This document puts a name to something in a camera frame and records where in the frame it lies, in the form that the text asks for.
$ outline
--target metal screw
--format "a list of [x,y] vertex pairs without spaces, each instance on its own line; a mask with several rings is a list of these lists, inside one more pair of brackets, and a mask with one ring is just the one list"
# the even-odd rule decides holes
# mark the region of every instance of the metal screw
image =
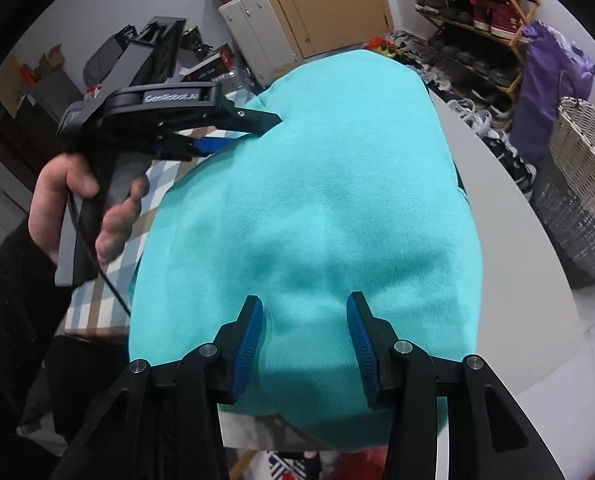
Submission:
[[404,339],[396,341],[393,348],[395,348],[396,352],[400,352],[401,354],[410,354],[413,351],[413,345]]
[[212,355],[215,355],[217,351],[218,351],[218,347],[211,343],[202,345],[199,350],[200,355],[203,357],[211,357]]
[[139,374],[140,372],[143,372],[145,368],[146,361],[143,359],[136,359],[135,361],[131,361],[129,363],[129,370],[133,374]]
[[471,355],[466,358],[466,365],[473,370],[479,370],[480,368],[484,368],[484,361],[482,361],[480,356]]

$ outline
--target laundry basket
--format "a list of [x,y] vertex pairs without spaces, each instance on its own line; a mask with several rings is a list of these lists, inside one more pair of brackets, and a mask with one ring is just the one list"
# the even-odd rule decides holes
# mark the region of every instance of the laundry basket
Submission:
[[535,182],[533,209],[571,288],[595,284],[595,106],[564,97]]

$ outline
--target plastic bag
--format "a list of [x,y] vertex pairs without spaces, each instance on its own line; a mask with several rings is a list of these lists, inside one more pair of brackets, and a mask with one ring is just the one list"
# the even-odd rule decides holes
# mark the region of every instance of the plastic bag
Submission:
[[[524,27],[523,34],[530,43],[511,143],[526,162],[539,165],[548,151],[558,98],[577,96],[587,100],[593,88],[595,63],[561,33],[539,20]],[[563,79],[559,91],[562,72],[570,77]]]

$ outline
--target wooden shoe rack frame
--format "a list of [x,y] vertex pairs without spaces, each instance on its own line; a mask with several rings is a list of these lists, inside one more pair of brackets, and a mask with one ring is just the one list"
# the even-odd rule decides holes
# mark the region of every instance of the wooden shoe rack frame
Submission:
[[[522,22],[524,24],[527,24],[527,23],[531,22],[531,20],[533,20],[533,17],[535,16],[535,12],[537,11],[537,9],[540,6],[539,0],[508,0],[508,1],[510,1],[511,5],[513,5],[513,7],[515,7],[517,12],[519,12],[519,15],[522,18]],[[530,7],[529,12],[524,12],[522,7],[520,6],[520,1],[526,1],[529,3],[527,6],[527,7]],[[434,25],[434,27],[443,28],[443,27],[445,27],[446,23],[450,23],[451,25],[455,25],[456,27],[464,28],[465,30],[469,30],[470,32],[473,32],[474,34],[478,34],[479,36],[484,36],[485,38],[489,38],[490,40],[497,41],[497,43],[501,43],[501,44],[509,47],[509,49],[511,49],[513,54],[515,54],[515,56],[519,60],[520,64],[522,66],[525,65],[525,58],[524,58],[524,54],[522,52],[523,44],[520,42],[520,40],[522,38],[522,29],[521,28],[519,28],[517,30],[515,36],[511,40],[507,40],[506,38],[501,38],[499,36],[495,36],[494,34],[488,32],[486,30],[480,30],[479,28],[475,28],[472,25],[465,25],[465,23],[459,23],[459,22],[453,22],[452,20],[447,20],[446,18],[444,18],[441,15],[430,14],[428,12],[421,12],[420,10],[418,10],[417,12],[421,16],[423,16],[426,20],[431,22]],[[477,74],[477,72],[475,72],[473,70],[473,67],[468,66],[463,63],[460,63],[456,59],[451,59],[451,61],[457,63],[458,65],[462,65],[462,67]],[[482,77],[482,79],[491,82],[486,76],[482,76],[481,74],[477,74],[477,75]],[[517,76],[517,79],[508,88],[504,88],[499,85],[495,85],[495,86],[500,91],[509,94],[511,97],[514,97],[514,94],[517,91],[517,89],[519,88],[519,84],[522,80],[522,75],[523,75],[523,71]]]

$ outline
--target red shoe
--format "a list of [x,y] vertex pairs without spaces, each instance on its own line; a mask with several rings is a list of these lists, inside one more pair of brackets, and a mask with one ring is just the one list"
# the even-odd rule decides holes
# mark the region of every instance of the red shoe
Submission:
[[491,34],[505,40],[515,38],[517,31],[524,24],[517,9],[506,2],[504,4],[495,4],[492,11]]
[[491,30],[491,9],[486,7],[484,3],[487,0],[471,0],[473,4],[473,26],[480,30]]

